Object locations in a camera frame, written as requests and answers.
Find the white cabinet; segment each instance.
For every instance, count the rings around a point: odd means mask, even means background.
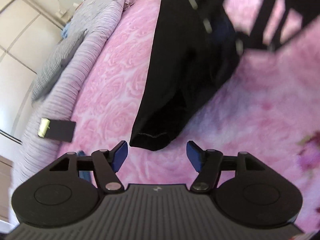
[[[60,32],[27,0],[0,0],[0,132],[21,139],[32,113],[33,81]]]

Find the pink fabric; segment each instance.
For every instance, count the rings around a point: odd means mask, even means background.
[[[235,26],[250,29],[261,0],[228,0],[226,11]],[[137,0],[124,13],[78,96],[72,120],[74,140],[60,155],[87,154],[129,141],[146,82],[160,0]],[[281,0],[266,35],[272,32]],[[299,17],[292,14],[287,32]],[[186,156],[186,143],[215,148],[225,155],[248,151],[293,182],[304,203],[297,225],[319,229],[320,150],[320,21],[276,55],[247,51],[236,73],[188,123],[168,147],[157,152],[129,148],[118,173],[128,183],[186,183],[197,176]],[[225,173],[223,179],[231,178]]]

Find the pink lace cloth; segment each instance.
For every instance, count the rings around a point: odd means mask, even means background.
[[[90,154],[129,141],[147,78],[161,0],[137,0],[107,41],[85,81],[73,112],[74,140],[60,155]],[[228,0],[235,26],[250,29],[261,0]],[[266,40],[283,10],[275,9]],[[286,33],[299,17],[291,14]],[[197,176],[186,143],[225,155],[248,151],[294,183],[304,197],[296,221],[304,231],[320,227],[320,21],[276,55],[247,51],[236,73],[168,147],[157,152],[129,148],[118,176],[128,183],[186,183]],[[222,179],[232,174],[223,173]]]

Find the bed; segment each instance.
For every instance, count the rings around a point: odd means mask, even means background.
[[[71,104],[75,105],[68,113],[76,122],[72,143],[56,142],[48,146],[52,147],[50,154],[38,153],[36,157],[22,151],[25,161],[16,165],[16,173],[29,172],[24,177],[27,179],[37,170],[25,169],[25,163],[41,156],[38,169],[68,151],[91,154],[98,149],[111,149],[121,140],[130,140],[144,92],[160,1],[136,0],[123,13],[105,45],[99,43],[99,56],[90,59],[94,65],[80,75],[75,85],[79,94],[74,96]],[[227,0],[225,9],[235,27],[249,30],[260,2]],[[278,0],[266,39],[279,20],[282,6],[283,0]],[[299,21],[299,16],[292,12],[287,33],[292,33]],[[186,156],[189,140],[203,149],[214,148],[225,155],[247,151],[300,189],[304,203],[296,224],[307,232],[319,229],[319,40],[320,19],[317,19],[277,54],[246,51],[232,78],[169,146],[156,152],[129,148],[117,174],[122,183],[190,186],[197,173]],[[61,79],[54,90],[63,89],[59,85]],[[37,143],[26,141],[24,147],[35,147]],[[223,172],[220,183],[233,175]]]

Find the black fabric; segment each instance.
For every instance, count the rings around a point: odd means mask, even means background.
[[[147,82],[130,146],[166,147],[226,82],[239,57],[222,6],[208,34],[188,0],[161,0]]]

